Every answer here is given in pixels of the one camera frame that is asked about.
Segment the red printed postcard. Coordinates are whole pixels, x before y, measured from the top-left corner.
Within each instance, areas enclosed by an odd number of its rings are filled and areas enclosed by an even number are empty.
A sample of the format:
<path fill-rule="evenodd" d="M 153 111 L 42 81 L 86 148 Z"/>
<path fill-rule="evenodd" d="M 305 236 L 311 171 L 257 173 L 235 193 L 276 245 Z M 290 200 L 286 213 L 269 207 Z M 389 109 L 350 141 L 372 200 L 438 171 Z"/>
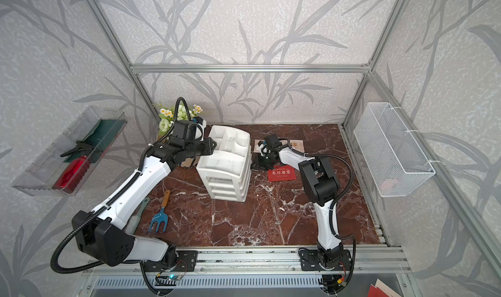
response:
<path fill-rule="evenodd" d="M 289 165 L 276 167 L 267 172 L 267 178 L 270 182 L 284 182 L 296 179 L 295 169 Z"/>

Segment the beige printed postcard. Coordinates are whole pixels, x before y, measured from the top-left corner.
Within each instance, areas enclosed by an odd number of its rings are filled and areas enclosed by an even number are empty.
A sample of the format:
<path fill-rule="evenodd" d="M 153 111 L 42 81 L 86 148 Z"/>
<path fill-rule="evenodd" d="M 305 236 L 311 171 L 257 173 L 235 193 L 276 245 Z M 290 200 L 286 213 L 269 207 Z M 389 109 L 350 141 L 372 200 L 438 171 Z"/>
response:
<path fill-rule="evenodd" d="M 264 140 L 255 140 L 254 152 L 257 154 L 265 155 L 269 152 L 269 148 Z"/>
<path fill-rule="evenodd" d="M 300 151 L 300 152 L 305 152 L 305 147 L 304 147 L 303 140 L 296 140 L 296 139 L 287 140 L 287 139 L 283 139 L 283 140 L 281 140 L 281 143 L 283 143 L 283 144 L 290 144 L 293 149 L 295 149 L 297 151 Z"/>

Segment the white plastic drawer organizer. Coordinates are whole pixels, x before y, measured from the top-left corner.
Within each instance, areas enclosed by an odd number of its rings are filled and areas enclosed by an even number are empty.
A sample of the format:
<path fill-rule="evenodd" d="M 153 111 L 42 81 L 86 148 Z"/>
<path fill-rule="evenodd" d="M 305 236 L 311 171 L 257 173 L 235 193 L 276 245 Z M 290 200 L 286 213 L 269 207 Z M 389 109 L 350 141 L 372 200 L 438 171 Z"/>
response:
<path fill-rule="evenodd" d="M 251 175 L 251 136 L 246 131 L 213 126 L 209 137 L 216 142 L 211 156 L 202 156 L 198 174 L 212 199 L 243 203 Z"/>

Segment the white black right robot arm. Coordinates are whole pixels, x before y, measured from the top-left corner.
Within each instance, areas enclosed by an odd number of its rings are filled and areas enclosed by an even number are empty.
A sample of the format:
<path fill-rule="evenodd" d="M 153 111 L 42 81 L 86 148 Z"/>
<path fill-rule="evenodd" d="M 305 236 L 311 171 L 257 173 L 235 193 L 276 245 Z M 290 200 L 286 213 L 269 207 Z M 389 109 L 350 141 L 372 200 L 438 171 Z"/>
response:
<path fill-rule="evenodd" d="M 340 182 L 326 157 L 312 156 L 283 143 L 275 134 L 258 142 L 257 164 L 274 170 L 281 163 L 299 171 L 303 189 L 314 204 L 318 225 L 317 257 L 322 268 L 333 269 L 341 258 L 343 246 L 335 227 L 334 206 Z"/>

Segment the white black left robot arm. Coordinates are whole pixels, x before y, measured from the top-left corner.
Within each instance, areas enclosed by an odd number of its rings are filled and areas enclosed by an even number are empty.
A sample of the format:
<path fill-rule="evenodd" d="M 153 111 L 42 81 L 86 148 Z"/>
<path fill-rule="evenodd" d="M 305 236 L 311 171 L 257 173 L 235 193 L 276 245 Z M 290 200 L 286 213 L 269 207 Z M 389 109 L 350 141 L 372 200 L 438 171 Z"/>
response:
<path fill-rule="evenodd" d="M 125 232 L 135 209 L 152 189 L 188 158 L 210 156 L 216 142 L 204 136 L 201 117 L 174 123 L 166 143 L 150 144 L 133 174 L 91 212 L 73 217 L 72 239 L 78 249 L 100 264 L 117 266 L 128 260 L 168 261 L 169 245 L 162 240 Z"/>

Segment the beige faceted flower pot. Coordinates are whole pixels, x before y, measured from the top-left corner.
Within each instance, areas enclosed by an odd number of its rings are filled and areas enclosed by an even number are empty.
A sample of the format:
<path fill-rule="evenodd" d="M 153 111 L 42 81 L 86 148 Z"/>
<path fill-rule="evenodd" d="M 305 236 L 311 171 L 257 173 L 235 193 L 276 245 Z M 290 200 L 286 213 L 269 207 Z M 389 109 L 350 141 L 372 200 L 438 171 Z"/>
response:
<path fill-rule="evenodd" d="M 193 166 L 196 166 L 199 160 L 200 160 L 199 157 L 189 157 L 185 161 L 183 161 L 180 166 L 182 168 L 191 168 Z"/>

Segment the blue garden hand fork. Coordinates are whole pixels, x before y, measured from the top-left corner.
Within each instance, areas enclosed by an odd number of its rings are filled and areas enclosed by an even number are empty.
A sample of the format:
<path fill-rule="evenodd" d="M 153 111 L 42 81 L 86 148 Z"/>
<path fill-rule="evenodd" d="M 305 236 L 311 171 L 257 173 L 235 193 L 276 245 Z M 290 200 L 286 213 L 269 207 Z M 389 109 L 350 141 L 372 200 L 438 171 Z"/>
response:
<path fill-rule="evenodd" d="M 160 211 L 152 217 L 149 232 L 158 233 L 161 227 L 163 228 L 162 233 L 166 231 L 166 228 L 168 226 L 169 216 L 168 214 L 165 213 L 165 209 L 168 205 L 170 195 L 171 191 L 166 190 L 160 206 Z"/>

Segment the dark green cloth in tray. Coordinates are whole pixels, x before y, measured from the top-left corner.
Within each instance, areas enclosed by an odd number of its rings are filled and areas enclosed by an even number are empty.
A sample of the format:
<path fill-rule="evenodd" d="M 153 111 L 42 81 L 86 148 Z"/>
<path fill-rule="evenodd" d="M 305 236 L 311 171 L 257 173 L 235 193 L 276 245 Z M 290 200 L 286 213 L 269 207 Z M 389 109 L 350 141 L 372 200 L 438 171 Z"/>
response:
<path fill-rule="evenodd" d="M 126 120 L 101 119 L 94 125 L 83 141 L 97 145 L 105 152 L 126 123 Z"/>

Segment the black clamp in tray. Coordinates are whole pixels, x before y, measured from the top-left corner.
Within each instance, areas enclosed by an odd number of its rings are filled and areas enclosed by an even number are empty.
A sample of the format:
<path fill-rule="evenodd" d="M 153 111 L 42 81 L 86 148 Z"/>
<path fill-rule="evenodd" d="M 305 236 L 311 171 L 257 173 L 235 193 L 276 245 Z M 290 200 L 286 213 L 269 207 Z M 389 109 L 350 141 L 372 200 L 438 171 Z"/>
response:
<path fill-rule="evenodd" d="M 96 163 L 103 153 L 104 151 L 97 145 L 92 145 L 85 141 L 77 141 L 74 148 L 62 153 L 60 157 L 66 157 L 65 163 L 70 163 L 81 157 L 89 160 L 90 163 Z"/>

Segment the red brush in tray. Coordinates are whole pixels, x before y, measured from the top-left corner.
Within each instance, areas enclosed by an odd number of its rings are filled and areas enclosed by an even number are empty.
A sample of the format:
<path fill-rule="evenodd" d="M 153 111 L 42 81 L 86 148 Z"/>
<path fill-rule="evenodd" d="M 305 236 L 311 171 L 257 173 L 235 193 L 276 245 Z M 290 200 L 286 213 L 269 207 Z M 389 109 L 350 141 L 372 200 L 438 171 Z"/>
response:
<path fill-rule="evenodd" d="M 67 194 L 73 193 L 82 181 L 84 175 L 87 173 L 90 165 L 91 163 L 87 156 L 81 156 L 73 160 L 56 180 L 52 189 L 59 190 Z"/>

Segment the red booklet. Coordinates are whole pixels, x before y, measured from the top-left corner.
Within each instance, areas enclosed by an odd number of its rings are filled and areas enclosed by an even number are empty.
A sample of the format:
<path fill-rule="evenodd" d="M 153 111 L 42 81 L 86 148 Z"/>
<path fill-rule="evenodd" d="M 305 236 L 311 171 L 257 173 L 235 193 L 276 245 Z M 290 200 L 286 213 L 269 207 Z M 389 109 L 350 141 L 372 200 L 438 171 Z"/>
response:
<path fill-rule="evenodd" d="M 395 292 L 387 286 L 380 279 L 377 279 L 374 285 L 371 285 L 368 292 L 368 297 L 401 297 L 400 294 Z"/>

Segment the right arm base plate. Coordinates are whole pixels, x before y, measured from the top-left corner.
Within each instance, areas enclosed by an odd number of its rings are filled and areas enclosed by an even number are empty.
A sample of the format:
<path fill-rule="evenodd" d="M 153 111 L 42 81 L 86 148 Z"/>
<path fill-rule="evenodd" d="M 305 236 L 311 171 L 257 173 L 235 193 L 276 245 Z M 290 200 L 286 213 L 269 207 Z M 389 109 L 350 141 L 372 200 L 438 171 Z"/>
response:
<path fill-rule="evenodd" d="M 300 247 L 297 251 L 302 271 L 342 271 L 352 270 L 353 258 L 342 245 L 331 250 L 318 248 L 310 250 Z"/>

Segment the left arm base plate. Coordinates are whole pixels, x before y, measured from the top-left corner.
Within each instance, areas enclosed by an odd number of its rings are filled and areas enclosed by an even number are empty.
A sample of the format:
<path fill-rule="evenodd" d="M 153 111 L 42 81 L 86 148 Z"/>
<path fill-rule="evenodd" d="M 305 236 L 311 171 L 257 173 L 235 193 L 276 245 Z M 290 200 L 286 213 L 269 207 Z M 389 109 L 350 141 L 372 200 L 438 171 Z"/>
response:
<path fill-rule="evenodd" d="M 169 251 L 160 261 L 147 260 L 144 263 L 145 272 L 174 271 L 174 272 L 194 272 L 198 251 L 181 250 Z"/>

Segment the clear wall-mounted plastic tray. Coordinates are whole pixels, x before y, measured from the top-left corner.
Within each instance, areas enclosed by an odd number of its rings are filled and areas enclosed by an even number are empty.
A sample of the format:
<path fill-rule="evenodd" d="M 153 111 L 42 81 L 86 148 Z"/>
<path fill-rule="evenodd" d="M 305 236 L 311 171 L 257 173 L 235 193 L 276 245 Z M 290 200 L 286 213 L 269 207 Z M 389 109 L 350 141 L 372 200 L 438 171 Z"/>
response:
<path fill-rule="evenodd" d="M 119 110 L 89 106 L 14 182 L 30 196 L 71 196 L 127 125 Z"/>

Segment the aluminium mounting rail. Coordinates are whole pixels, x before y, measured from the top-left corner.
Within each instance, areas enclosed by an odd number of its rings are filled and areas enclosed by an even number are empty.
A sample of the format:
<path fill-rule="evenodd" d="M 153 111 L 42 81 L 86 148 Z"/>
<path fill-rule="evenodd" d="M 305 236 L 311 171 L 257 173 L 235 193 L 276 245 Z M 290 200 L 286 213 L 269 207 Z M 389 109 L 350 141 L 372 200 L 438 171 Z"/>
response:
<path fill-rule="evenodd" d="M 259 290 L 312 292 L 324 296 L 365 296 L 380 279 L 401 296 L 420 296 L 400 247 L 358 245 L 352 270 L 302 271 L 301 246 L 183 247 L 198 251 L 194 272 L 146 272 L 138 265 L 102 266 L 85 271 L 73 296 L 181 296 Z"/>

